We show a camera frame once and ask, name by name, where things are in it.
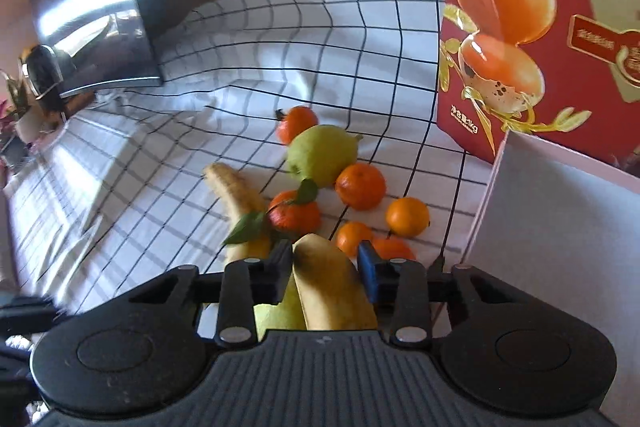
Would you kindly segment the yellow-green pear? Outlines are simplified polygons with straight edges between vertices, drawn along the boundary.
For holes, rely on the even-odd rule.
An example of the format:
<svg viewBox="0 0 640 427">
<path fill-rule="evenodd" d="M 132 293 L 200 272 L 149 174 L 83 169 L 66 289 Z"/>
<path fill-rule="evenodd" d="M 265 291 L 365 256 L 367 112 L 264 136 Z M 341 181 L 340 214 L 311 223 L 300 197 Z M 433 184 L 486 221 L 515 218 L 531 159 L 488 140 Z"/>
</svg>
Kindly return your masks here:
<svg viewBox="0 0 640 427">
<path fill-rule="evenodd" d="M 254 306 L 254 317 L 258 340 L 262 340 L 270 329 L 291 329 L 291 331 L 306 329 L 294 275 L 291 275 L 288 280 L 282 301 L 277 305 Z"/>
</svg>

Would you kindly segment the spotted yellow banana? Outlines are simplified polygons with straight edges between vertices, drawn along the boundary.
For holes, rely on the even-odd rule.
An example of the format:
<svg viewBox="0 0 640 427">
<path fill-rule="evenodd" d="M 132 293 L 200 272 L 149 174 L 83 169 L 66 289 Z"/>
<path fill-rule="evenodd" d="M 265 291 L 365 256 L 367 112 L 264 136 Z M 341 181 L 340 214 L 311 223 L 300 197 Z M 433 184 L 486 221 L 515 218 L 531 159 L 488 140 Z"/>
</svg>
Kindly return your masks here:
<svg viewBox="0 0 640 427">
<path fill-rule="evenodd" d="M 205 181 L 214 194 L 221 199 L 229 218 L 229 231 L 238 225 L 250 212 L 263 212 L 266 203 L 250 182 L 239 171 L 224 164 L 214 162 L 204 169 Z M 265 231 L 254 239 L 241 244 L 224 247 L 224 263 L 246 258 L 266 259 L 271 249 L 271 239 Z"/>
</svg>

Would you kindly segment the mandarin with green leaf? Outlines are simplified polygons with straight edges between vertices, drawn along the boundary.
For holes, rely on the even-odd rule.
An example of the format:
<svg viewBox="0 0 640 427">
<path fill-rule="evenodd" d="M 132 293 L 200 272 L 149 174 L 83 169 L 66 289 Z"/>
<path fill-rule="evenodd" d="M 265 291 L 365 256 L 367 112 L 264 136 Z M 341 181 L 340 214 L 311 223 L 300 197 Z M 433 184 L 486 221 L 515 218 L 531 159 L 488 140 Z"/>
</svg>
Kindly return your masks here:
<svg viewBox="0 0 640 427">
<path fill-rule="evenodd" d="M 240 245 L 262 234 L 299 239 L 318 230 L 321 222 L 316 203 L 319 187 L 314 180 L 303 179 L 295 191 L 276 196 L 266 210 L 250 210 L 243 215 L 224 240 L 224 245 Z"/>
</svg>

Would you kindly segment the mandarin beside pink box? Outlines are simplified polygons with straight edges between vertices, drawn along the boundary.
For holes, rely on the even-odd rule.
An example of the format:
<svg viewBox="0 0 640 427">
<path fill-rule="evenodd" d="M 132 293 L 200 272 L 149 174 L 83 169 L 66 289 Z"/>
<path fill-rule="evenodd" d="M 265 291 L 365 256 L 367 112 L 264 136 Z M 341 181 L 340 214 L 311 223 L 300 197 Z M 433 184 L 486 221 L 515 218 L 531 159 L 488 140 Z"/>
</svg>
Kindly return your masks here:
<svg viewBox="0 0 640 427">
<path fill-rule="evenodd" d="M 410 246 L 399 237 L 378 237 L 377 239 L 373 239 L 371 244 L 378 254 L 378 257 L 382 259 L 416 259 L 416 255 L 413 254 Z"/>
</svg>

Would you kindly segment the small round orange mandarin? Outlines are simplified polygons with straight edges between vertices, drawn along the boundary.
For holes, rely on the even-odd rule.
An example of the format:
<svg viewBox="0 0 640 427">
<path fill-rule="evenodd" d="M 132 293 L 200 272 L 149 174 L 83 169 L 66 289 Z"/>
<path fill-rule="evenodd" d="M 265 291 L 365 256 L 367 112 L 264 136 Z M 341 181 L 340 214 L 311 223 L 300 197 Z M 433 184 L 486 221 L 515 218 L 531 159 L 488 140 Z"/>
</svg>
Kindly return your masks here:
<svg viewBox="0 0 640 427">
<path fill-rule="evenodd" d="M 431 213 L 422 200 L 403 197 L 390 203 L 385 213 L 385 220 L 394 234 L 402 237 L 416 237 L 430 226 Z"/>
</svg>

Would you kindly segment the large orange mandarin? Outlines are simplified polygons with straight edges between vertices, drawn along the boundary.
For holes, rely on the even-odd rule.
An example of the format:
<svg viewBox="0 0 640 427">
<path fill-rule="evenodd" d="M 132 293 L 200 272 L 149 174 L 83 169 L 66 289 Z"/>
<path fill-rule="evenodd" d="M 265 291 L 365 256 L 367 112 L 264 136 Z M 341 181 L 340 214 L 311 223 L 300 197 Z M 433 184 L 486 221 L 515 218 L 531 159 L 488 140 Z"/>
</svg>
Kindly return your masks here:
<svg viewBox="0 0 640 427">
<path fill-rule="evenodd" d="M 378 168 L 356 162 L 341 172 L 334 188 L 345 205 L 367 211 L 381 204 L 386 194 L 386 181 Z"/>
</svg>

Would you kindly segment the green apple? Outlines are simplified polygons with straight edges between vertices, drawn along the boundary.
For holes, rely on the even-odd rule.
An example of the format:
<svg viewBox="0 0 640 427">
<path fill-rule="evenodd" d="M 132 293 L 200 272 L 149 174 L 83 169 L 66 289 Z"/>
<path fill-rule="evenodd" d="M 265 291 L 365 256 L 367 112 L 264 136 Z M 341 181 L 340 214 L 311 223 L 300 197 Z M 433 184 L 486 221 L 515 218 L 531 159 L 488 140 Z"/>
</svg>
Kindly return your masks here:
<svg viewBox="0 0 640 427">
<path fill-rule="evenodd" d="M 355 164 L 361 134 L 351 134 L 332 124 L 317 124 L 297 135 L 288 146 L 286 167 L 298 181 L 331 187 L 341 172 Z"/>
</svg>

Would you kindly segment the far mandarin with stem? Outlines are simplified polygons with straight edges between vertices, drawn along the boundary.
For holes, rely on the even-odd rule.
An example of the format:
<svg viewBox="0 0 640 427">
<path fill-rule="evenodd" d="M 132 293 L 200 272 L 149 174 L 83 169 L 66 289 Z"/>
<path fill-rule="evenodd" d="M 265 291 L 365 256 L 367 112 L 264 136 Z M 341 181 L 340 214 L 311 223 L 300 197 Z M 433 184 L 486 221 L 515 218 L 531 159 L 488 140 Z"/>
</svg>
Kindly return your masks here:
<svg viewBox="0 0 640 427">
<path fill-rule="evenodd" d="M 287 112 L 283 109 L 276 110 L 278 122 L 277 136 L 285 144 L 290 144 L 297 135 L 307 129 L 317 126 L 318 117 L 308 106 L 295 106 Z"/>
</svg>

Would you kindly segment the pink cardboard box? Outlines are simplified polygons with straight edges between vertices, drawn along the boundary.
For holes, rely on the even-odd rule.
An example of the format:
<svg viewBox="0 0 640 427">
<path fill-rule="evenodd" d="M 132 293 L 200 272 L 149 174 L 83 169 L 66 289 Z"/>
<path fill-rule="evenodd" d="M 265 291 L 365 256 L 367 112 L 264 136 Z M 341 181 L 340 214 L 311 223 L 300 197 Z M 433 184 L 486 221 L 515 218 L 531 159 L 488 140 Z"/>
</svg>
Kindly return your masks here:
<svg viewBox="0 0 640 427">
<path fill-rule="evenodd" d="M 617 373 L 603 403 L 639 422 L 639 180 L 533 135 L 500 145 L 463 259 L 594 326 Z"/>
</svg>

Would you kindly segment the white black grid tablecloth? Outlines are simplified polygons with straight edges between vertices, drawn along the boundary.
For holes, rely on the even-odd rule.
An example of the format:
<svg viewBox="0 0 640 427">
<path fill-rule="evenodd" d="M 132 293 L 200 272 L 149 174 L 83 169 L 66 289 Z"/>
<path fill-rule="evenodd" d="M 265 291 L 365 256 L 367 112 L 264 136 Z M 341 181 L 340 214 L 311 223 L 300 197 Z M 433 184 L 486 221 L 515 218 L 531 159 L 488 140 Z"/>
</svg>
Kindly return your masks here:
<svg viewBox="0 0 640 427">
<path fill-rule="evenodd" d="M 388 199 L 431 210 L 419 259 L 459 260 L 490 168 L 436 126 L 444 0 L 215 0 L 158 44 L 162 87 L 108 91 L 2 184 L 2 283 L 90 309 L 177 265 L 217 271 L 228 229 L 204 168 L 293 187 L 280 110 L 359 135 Z"/>
</svg>

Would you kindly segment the red egg gift box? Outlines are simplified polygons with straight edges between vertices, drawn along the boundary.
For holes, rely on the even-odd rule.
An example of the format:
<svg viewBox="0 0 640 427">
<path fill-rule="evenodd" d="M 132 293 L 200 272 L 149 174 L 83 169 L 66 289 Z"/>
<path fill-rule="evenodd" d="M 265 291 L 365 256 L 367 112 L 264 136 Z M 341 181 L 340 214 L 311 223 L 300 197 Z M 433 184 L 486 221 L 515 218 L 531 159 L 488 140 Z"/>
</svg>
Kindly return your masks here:
<svg viewBox="0 0 640 427">
<path fill-rule="evenodd" d="M 439 128 L 493 161 L 508 132 L 639 170 L 639 0 L 444 0 Z"/>
</svg>

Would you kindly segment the potted plant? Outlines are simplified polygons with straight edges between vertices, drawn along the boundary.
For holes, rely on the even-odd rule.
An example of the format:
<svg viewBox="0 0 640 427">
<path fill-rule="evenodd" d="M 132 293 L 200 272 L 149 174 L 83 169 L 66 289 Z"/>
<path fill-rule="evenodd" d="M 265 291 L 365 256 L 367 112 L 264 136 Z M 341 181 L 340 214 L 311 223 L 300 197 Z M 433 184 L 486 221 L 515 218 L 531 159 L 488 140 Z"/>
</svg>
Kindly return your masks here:
<svg viewBox="0 0 640 427">
<path fill-rule="evenodd" d="M 6 82 L 9 95 L 1 102 L 1 135 L 16 135 L 25 144 L 32 145 L 38 138 L 39 130 L 35 127 L 36 114 L 29 103 L 25 83 L 4 70 L 1 79 Z"/>
</svg>

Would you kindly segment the black flat television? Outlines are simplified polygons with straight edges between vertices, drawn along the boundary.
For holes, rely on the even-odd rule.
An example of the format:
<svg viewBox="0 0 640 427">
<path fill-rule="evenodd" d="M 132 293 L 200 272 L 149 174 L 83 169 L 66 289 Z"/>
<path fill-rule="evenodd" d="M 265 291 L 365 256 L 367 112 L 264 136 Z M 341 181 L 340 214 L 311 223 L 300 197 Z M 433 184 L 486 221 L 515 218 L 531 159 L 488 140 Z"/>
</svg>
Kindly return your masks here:
<svg viewBox="0 0 640 427">
<path fill-rule="evenodd" d="M 63 98 L 163 83 L 137 0 L 29 0 Z"/>
</svg>

